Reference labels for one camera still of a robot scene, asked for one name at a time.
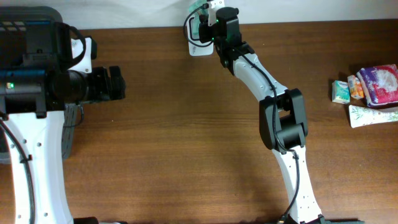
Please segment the white bamboo print tube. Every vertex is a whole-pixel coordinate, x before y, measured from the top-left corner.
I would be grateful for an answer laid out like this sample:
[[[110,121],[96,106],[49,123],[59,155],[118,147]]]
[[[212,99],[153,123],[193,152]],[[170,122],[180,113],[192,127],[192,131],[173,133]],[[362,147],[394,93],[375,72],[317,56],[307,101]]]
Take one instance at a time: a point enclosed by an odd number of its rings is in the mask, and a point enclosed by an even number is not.
[[[350,125],[352,128],[397,121],[397,107],[376,110],[372,108],[349,105],[348,111]]]

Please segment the orange tissue pack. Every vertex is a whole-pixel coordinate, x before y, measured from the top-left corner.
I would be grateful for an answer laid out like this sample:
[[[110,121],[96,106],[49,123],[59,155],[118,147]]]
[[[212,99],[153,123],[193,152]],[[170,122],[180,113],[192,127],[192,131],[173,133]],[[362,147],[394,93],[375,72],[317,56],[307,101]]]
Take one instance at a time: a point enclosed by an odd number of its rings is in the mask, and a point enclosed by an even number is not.
[[[364,98],[363,88],[358,77],[355,75],[350,75],[347,77],[349,92],[352,98],[360,100]]]

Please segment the green tissue pack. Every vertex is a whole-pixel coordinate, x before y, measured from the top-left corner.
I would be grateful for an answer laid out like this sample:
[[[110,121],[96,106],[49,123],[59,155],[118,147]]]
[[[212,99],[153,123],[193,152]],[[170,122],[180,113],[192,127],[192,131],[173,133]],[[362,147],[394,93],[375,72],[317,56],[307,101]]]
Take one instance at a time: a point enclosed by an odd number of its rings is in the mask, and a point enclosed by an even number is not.
[[[335,80],[332,83],[331,101],[340,104],[350,103],[349,86],[346,82]]]

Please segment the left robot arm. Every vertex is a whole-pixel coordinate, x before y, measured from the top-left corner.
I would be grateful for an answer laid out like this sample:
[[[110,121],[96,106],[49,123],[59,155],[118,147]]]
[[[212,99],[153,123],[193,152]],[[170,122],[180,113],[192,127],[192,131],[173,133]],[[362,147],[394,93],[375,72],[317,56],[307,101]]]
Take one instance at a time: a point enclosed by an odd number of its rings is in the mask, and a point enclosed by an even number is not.
[[[63,178],[67,106],[121,100],[118,66],[92,67],[96,42],[51,7],[1,8],[1,130],[16,223],[96,223],[72,216]]]

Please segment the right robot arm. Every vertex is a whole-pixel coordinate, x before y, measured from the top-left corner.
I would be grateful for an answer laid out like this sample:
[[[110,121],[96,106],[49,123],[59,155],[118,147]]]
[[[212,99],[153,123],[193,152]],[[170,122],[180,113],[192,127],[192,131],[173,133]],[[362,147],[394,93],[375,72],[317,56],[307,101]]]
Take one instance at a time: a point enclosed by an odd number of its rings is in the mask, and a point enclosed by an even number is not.
[[[242,39],[239,10],[207,1],[200,6],[199,40],[214,44],[220,62],[259,102],[259,133],[277,159],[289,205],[279,223],[325,223],[313,193],[306,161],[308,122],[302,92],[281,85]]]

